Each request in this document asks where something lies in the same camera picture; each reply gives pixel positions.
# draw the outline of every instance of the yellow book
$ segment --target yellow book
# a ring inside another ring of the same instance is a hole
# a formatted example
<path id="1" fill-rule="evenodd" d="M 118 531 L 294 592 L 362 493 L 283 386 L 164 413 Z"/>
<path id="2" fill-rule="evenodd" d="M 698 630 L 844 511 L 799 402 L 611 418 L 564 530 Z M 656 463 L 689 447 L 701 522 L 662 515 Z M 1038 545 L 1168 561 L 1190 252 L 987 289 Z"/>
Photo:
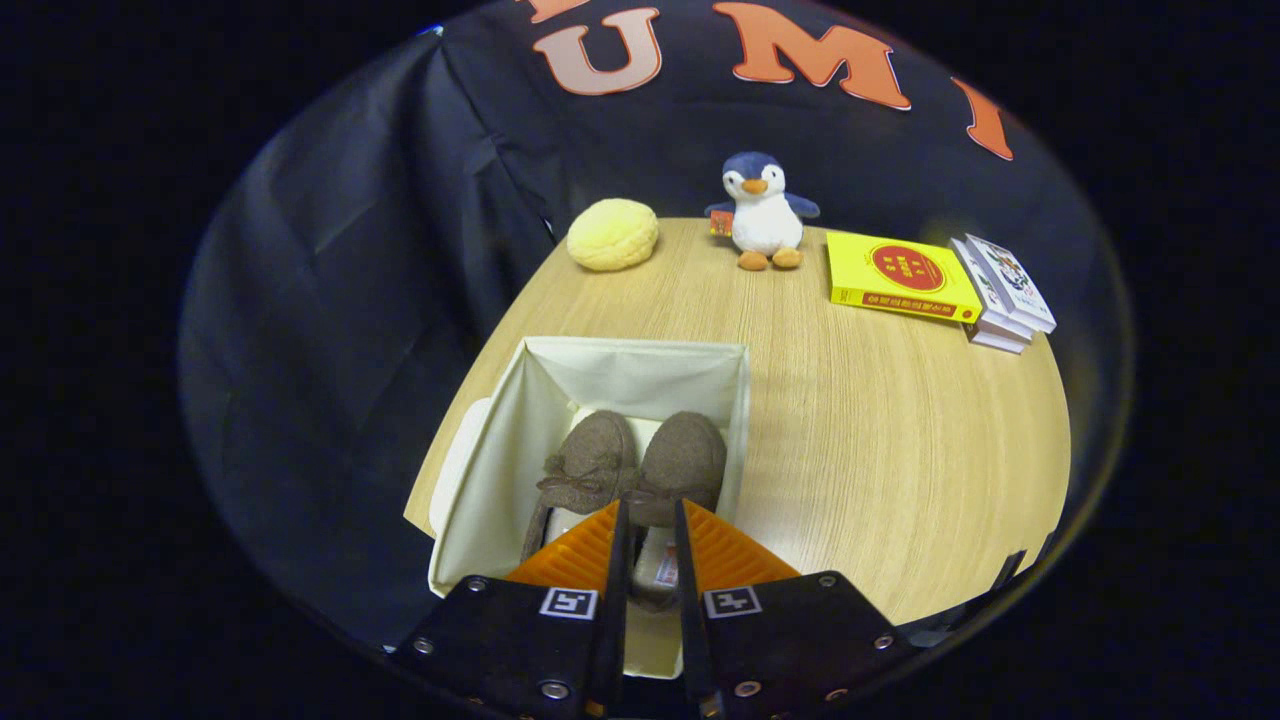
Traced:
<path id="1" fill-rule="evenodd" d="M 950 247 L 828 232 L 831 301 L 973 324 L 982 314 L 964 265 Z"/>

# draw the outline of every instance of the book stack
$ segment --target book stack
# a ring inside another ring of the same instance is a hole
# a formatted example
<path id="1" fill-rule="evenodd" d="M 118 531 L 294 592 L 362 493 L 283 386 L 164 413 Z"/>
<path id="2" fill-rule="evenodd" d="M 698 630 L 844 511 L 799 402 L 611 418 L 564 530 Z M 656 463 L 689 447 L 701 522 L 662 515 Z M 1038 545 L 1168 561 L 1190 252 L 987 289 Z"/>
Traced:
<path id="1" fill-rule="evenodd" d="M 1057 320 L 1012 252 L 969 233 L 951 238 L 951 250 L 982 300 L 978 322 L 964 325 L 969 342 L 1021 355 L 1036 331 L 1053 332 Z"/>
<path id="2" fill-rule="evenodd" d="M 827 250 L 832 302 L 978 322 L 982 301 L 964 264 L 946 247 L 831 231 Z"/>

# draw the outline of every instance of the white book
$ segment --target white book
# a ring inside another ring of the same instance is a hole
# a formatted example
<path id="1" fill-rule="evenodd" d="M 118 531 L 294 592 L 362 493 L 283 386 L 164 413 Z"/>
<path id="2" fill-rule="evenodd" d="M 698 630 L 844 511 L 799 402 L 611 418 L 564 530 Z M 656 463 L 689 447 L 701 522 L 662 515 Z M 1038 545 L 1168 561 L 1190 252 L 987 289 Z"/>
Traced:
<path id="1" fill-rule="evenodd" d="M 978 316 L 978 322 L 975 323 L 978 328 L 1002 334 L 1010 340 L 1030 342 L 1034 331 L 1010 318 L 1012 311 L 1000 297 L 996 283 L 987 277 L 986 268 L 978 261 L 969 245 L 963 240 L 952 237 L 951 250 L 955 251 L 956 258 L 960 258 L 964 272 L 969 275 L 969 282 L 973 283 L 974 290 L 978 291 L 978 297 L 982 300 L 982 315 Z"/>
<path id="2" fill-rule="evenodd" d="M 1023 350 L 1025 350 L 1027 346 L 1029 345 L 1021 340 L 1009 338 L 1001 334 L 983 331 L 975 324 L 974 325 L 965 325 L 964 323 L 960 324 L 964 325 L 964 334 L 969 336 L 969 342 L 973 345 L 986 345 L 987 347 L 995 347 L 997 350 L 1004 350 L 1005 352 L 1012 352 L 1014 355 L 1021 355 Z"/>
<path id="3" fill-rule="evenodd" d="M 996 282 L 996 292 L 1000 293 L 1000 299 L 1010 309 L 1009 316 L 1037 331 L 1053 332 L 1053 328 L 1057 327 L 1057 320 L 1053 319 L 1053 314 L 1048 310 L 1048 304 L 1044 302 L 1044 296 L 1036 288 L 1036 283 L 1032 282 L 1030 275 L 1023 269 L 1018 258 L 1004 247 L 987 242 L 980 237 L 974 237 L 969 233 L 965 233 L 965 237 L 969 238 L 969 245 L 974 255 L 983 263 L 987 277 Z"/>

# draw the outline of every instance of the wooden table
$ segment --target wooden table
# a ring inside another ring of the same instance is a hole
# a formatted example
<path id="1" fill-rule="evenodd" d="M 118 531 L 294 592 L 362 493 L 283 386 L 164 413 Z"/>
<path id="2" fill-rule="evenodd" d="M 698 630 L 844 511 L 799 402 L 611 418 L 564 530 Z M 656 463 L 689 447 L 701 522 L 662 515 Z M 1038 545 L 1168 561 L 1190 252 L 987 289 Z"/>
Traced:
<path id="1" fill-rule="evenodd" d="M 739 528 L 801 573 L 844 573 L 895 624 L 991 589 L 1014 552 L 1028 568 L 1070 469 L 1047 338 L 1019 356 L 969 345 L 956 323 L 835 305 L 826 231 L 806 228 L 800 250 L 795 270 L 749 273 L 705 219 L 663 219 L 648 261 L 593 273 L 562 243 L 463 380 L 404 518 L 435 534 L 431 492 L 458 421 L 522 337 L 740 342 L 751 406 Z"/>

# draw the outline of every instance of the orange gripper pad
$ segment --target orange gripper pad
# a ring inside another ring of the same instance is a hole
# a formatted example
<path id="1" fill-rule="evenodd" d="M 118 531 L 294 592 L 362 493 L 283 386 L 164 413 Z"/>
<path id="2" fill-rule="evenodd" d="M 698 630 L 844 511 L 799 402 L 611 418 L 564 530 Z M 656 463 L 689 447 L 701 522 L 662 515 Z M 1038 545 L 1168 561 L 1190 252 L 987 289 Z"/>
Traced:
<path id="1" fill-rule="evenodd" d="M 699 594 L 800 577 L 795 568 L 710 510 L 689 500 L 684 505 Z"/>
<path id="2" fill-rule="evenodd" d="M 507 575 L 507 580 L 603 593 L 609 579 L 609 551 L 617 518 L 618 501 L 614 500 L 532 553 Z"/>

